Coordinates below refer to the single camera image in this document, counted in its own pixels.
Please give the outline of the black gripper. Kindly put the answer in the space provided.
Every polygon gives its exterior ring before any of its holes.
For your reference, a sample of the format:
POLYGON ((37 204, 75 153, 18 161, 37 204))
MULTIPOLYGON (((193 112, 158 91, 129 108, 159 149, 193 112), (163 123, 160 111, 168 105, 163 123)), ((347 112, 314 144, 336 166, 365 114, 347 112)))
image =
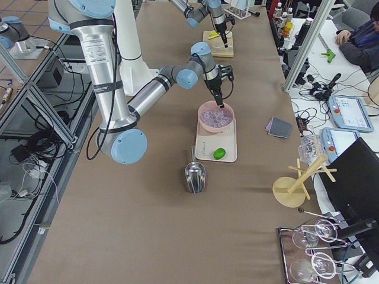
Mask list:
POLYGON ((220 34, 220 40, 222 44, 224 44, 225 48, 228 48, 228 41, 227 41, 227 35, 226 35, 228 22, 231 22, 232 25, 235 25, 234 16, 219 16, 213 19, 213 24, 216 28, 216 31, 220 34))
POLYGON ((215 65, 212 71, 209 71, 204 75, 205 84, 219 108, 224 108, 221 85, 222 80, 225 77, 227 77, 232 84, 231 90, 228 94, 228 96, 230 96, 234 91, 234 74, 231 65, 215 65))

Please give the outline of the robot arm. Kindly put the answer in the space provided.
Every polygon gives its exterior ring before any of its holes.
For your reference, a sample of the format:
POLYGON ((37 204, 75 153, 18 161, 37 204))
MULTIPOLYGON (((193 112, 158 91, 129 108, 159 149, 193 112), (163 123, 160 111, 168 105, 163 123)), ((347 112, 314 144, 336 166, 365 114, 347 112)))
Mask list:
POLYGON ((215 63, 207 43, 194 44, 185 64, 155 71, 142 58, 130 1, 49 1, 48 9, 50 27, 80 41, 102 115, 97 146, 114 161, 144 156, 147 138, 137 123, 173 85, 191 89, 203 79, 223 107, 222 80, 233 71, 215 63))
POLYGON ((227 23, 231 22, 235 25, 235 17, 233 15, 226 15, 223 8, 221 7, 221 1, 210 0, 201 1, 199 8, 195 9, 187 1, 182 0, 171 0, 172 3, 178 10, 180 10, 184 17, 187 19, 187 23, 192 27, 198 27, 199 23, 205 19, 208 15, 211 15, 211 20, 214 25, 214 30, 221 37, 224 47, 228 48, 227 42, 227 23))

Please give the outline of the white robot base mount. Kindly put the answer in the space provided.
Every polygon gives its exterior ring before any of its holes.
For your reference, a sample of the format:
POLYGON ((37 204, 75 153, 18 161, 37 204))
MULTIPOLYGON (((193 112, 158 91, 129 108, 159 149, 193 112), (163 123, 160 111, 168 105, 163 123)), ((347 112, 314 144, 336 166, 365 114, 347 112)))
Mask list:
POLYGON ((121 56, 120 76, 125 94, 133 96, 158 75, 158 70, 149 68, 143 60, 131 1, 116 0, 114 14, 121 56))

